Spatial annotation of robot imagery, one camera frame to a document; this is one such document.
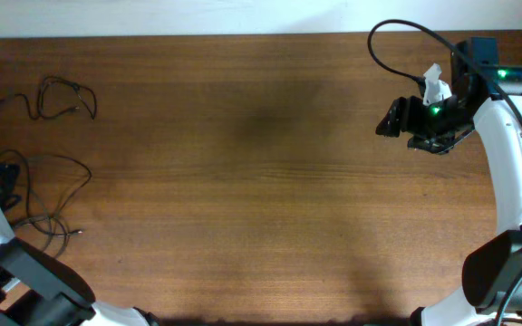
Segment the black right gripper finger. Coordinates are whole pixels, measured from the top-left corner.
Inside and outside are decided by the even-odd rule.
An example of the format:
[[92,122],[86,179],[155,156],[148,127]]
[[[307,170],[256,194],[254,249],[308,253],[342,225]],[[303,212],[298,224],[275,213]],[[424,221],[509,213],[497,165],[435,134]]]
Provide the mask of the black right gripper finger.
[[375,129],[375,134],[388,138],[398,138],[408,119],[408,101],[404,97],[394,100],[385,116]]
[[425,151],[433,155],[446,155],[474,131],[474,129],[464,129],[460,134],[457,131],[450,131],[433,138],[412,136],[407,142],[407,148]]

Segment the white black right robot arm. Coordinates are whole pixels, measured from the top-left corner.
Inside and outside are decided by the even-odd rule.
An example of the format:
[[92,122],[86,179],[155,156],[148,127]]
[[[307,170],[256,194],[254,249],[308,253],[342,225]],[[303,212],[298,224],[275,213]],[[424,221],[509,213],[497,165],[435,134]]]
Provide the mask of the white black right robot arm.
[[417,309],[413,325],[522,324],[522,67],[499,62],[494,39],[450,47],[451,80],[440,68],[417,82],[420,95],[396,99],[377,133],[409,135],[411,149],[443,155],[471,134],[485,148],[497,205],[495,237],[471,253],[461,286]]

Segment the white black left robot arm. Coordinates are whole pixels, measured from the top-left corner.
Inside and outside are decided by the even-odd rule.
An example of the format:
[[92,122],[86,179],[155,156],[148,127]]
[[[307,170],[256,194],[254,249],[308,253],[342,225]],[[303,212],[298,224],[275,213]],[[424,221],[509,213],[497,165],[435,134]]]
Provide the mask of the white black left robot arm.
[[73,269],[15,236],[4,210],[18,175],[0,163],[0,326],[157,324],[149,312],[97,301]]

